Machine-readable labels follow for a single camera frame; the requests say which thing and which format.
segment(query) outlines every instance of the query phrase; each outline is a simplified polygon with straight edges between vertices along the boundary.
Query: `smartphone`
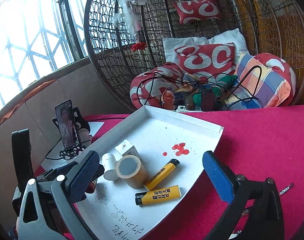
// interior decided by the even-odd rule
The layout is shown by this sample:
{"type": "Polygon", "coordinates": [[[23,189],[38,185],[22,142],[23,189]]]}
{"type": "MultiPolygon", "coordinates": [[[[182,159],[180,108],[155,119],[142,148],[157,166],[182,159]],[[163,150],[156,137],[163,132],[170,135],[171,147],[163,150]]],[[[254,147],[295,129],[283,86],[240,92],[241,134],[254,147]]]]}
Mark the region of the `smartphone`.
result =
{"type": "Polygon", "coordinates": [[[64,148],[69,149],[77,144],[81,144],[71,100],[67,100],[56,106],[55,113],[64,148]]]}

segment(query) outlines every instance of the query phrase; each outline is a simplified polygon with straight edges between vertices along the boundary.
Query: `artificial flower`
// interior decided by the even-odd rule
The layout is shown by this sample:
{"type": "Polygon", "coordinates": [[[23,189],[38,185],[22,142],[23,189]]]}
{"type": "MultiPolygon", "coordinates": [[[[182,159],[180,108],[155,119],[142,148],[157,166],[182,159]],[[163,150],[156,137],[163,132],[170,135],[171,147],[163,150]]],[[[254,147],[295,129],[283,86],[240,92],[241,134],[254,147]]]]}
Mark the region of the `artificial flower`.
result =
{"type": "Polygon", "coordinates": [[[148,46],[145,42],[138,42],[138,43],[135,43],[134,45],[132,45],[131,50],[133,52],[136,52],[138,49],[145,50],[145,48],[147,48],[147,47],[148,46]]]}

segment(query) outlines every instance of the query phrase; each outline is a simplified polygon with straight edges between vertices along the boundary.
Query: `orange cloth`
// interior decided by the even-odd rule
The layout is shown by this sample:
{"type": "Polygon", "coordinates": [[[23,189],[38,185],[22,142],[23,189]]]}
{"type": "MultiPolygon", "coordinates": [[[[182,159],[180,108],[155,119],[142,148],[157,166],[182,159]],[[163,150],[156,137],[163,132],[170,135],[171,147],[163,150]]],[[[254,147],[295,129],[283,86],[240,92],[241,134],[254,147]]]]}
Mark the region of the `orange cloth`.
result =
{"type": "Polygon", "coordinates": [[[44,82],[42,85],[34,88],[30,93],[28,93],[25,97],[23,97],[22,101],[20,103],[18,103],[16,106],[14,106],[13,110],[10,111],[9,113],[7,113],[6,115],[4,115],[1,119],[0,124],[2,124],[5,120],[9,119],[12,114],[15,113],[15,111],[22,105],[24,104],[27,100],[29,100],[32,96],[36,95],[38,92],[42,91],[44,88],[46,88],[47,86],[49,86],[50,84],[54,83],[56,81],[56,79],[54,80],[50,80],[47,82],[44,82]]]}

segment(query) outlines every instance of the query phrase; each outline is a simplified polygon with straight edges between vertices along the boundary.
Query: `red pillow with white pattern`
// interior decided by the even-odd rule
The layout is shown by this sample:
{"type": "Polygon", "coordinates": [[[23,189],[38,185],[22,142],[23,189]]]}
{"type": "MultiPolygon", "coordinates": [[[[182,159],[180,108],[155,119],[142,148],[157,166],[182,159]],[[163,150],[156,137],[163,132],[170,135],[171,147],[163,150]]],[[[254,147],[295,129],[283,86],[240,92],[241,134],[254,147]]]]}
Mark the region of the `red pillow with white pattern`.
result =
{"type": "Polygon", "coordinates": [[[215,3],[216,0],[193,0],[174,2],[173,6],[180,16],[180,24],[186,24],[211,18],[221,19],[221,13],[215,3]]]}
{"type": "Polygon", "coordinates": [[[180,61],[180,67],[200,80],[216,83],[226,73],[232,75],[235,71],[234,58],[235,45],[207,44],[199,46],[183,46],[175,49],[180,61]]]}
{"type": "Polygon", "coordinates": [[[290,95],[285,99],[280,106],[289,105],[296,93],[296,74],[294,73],[292,67],[282,58],[269,53],[261,53],[254,57],[256,60],[260,61],[268,69],[273,70],[282,76],[291,86],[290,95]]]}
{"type": "Polygon", "coordinates": [[[147,71],[136,76],[130,85],[130,98],[132,104],[138,109],[144,105],[145,102],[146,106],[155,106],[161,108],[161,96],[163,95],[165,89],[171,86],[173,91],[176,91],[178,88],[182,87],[182,84],[175,83],[175,81],[182,82],[182,77],[182,69],[172,62],[166,62],[161,67],[154,68],[151,71],[147,71]],[[156,74],[152,86],[154,73],[160,73],[163,76],[171,78],[171,80],[167,80],[156,74]]]}

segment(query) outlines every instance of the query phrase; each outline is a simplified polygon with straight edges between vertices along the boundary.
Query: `red liquid drop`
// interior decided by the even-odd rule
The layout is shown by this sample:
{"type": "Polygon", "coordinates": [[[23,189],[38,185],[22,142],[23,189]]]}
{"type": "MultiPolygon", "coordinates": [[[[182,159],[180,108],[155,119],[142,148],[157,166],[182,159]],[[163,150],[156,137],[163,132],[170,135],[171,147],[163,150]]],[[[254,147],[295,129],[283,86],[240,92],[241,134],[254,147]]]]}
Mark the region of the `red liquid drop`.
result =
{"type": "Polygon", "coordinates": [[[176,156],[180,156],[182,154],[187,155],[190,151],[189,150],[179,150],[178,152],[175,153],[176,156]]]}

